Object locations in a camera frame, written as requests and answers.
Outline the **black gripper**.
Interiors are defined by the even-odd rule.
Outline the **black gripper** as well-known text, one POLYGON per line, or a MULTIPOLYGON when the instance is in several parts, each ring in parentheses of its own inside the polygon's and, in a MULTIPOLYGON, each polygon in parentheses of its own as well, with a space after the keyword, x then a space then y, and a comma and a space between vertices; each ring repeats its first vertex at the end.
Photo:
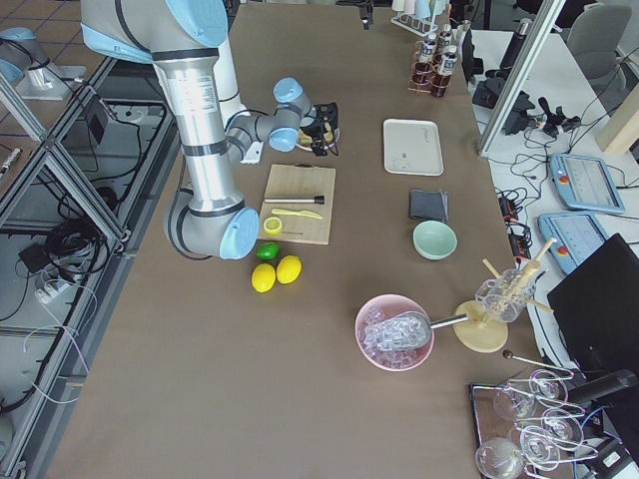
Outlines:
MULTIPOLYGON (((362 19, 364 29, 369 29, 371 21, 368 17, 362 19)), ((323 131, 339 129, 337 103, 312 105, 310 112, 304 116, 301 122, 301 132, 314 136, 323 131)))

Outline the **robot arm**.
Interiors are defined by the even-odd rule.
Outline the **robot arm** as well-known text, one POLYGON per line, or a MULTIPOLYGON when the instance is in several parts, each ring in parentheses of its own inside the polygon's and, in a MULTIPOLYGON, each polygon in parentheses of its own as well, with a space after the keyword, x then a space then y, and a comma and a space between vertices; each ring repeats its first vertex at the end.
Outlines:
POLYGON ((84 1, 81 27, 93 51, 154 67, 173 113, 190 182, 164 230, 182 255, 239 259, 253 249, 259 214, 236 188, 234 165, 251 146, 290 152, 301 136, 325 155, 337 139, 335 104, 312 104, 293 78, 274 87, 276 109, 253 114, 239 97, 225 1, 84 1))

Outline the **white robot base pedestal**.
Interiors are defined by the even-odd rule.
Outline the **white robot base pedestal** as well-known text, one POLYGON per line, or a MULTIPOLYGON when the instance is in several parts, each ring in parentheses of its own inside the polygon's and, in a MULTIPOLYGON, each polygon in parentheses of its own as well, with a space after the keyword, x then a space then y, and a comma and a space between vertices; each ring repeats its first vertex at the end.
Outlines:
POLYGON ((225 135, 227 128, 230 128, 231 139, 239 142, 238 146, 227 143, 228 151, 221 156, 220 164, 227 170, 239 163, 257 164, 264 142, 258 139, 256 133, 255 122, 258 117, 242 103, 229 37, 218 47, 218 53, 213 67, 213 80, 222 134, 225 135))

